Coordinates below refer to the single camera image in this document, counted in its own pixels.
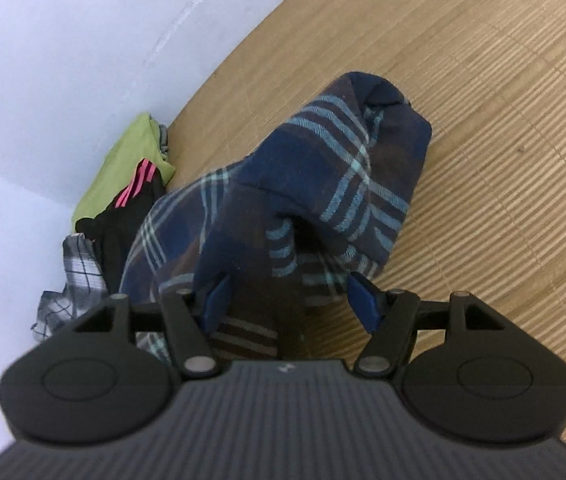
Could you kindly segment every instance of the green garment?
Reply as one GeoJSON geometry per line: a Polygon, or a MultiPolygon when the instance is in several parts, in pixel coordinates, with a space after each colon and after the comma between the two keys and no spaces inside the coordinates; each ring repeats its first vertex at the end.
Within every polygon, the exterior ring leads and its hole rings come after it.
{"type": "Polygon", "coordinates": [[[159,124],[147,112],[134,120],[105,156],[99,174],[76,206],[72,215],[72,232],[77,220],[94,218],[108,206],[117,193],[130,183],[142,159],[154,163],[161,172],[164,186],[170,182],[175,168],[163,160],[159,136],[159,124]]]}

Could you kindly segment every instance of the plaid shirt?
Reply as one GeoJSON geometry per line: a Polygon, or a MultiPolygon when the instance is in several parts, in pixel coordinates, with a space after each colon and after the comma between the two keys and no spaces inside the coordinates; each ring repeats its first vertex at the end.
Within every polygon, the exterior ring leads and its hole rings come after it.
{"type": "Polygon", "coordinates": [[[84,234],[70,235],[63,240],[63,265],[66,270],[63,292],[45,290],[41,295],[37,320],[31,326],[37,341],[43,341],[85,314],[108,295],[92,242],[84,234]]]}
{"type": "MultiPolygon", "coordinates": [[[[120,290],[140,303],[230,274],[212,345],[222,358],[276,357],[305,308],[339,301],[348,272],[373,277],[387,262],[430,137],[386,80],[343,75],[252,155],[158,200],[120,290]]],[[[167,359],[161,335],[138,344],[167,359]]]]}

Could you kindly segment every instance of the black garment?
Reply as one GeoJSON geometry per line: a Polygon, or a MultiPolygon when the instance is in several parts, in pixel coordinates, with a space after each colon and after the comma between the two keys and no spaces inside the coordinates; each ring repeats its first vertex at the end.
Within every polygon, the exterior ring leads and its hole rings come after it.
{"type": "Polygon", "coordinates": [[[108,292],[119,291],[128,253],[145,216],[165,194],[161,173],[144,158],[130,184],[114,197],[105,211],[96,218],[81,218],[76,232],[92,240],[96,260],[103,272],[108,292]]]}

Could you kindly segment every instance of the blue plaid fabric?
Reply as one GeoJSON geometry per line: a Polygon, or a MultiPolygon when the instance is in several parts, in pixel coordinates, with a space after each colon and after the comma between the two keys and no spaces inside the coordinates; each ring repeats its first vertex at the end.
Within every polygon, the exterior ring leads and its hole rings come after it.
{"type": "MultiPolygon", "coordinates": [[[[339,301],[348,272],[387,262],[421,175],[428,121],[389,82],[348,73],[244,160],[158,200],[128,255],[132,301],[230,274],[212,344],[225,358],[281,356],[305,310],[339,301]]],[[[167,358],[160,336],[139,346],[167,358]]]]}

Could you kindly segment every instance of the gray ribbed panel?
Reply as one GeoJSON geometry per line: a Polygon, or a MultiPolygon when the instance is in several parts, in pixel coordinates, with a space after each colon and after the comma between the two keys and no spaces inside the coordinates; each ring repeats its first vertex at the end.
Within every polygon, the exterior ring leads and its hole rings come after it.
{"type": "Polygon", "coordinates": [[[341,362],[236,362],[186,384],[134,436],[87,449],[17,442],[0,480],[566,480],[566,446],[493,450],[446,440],[413,420],[391,386],[341,362]]]}

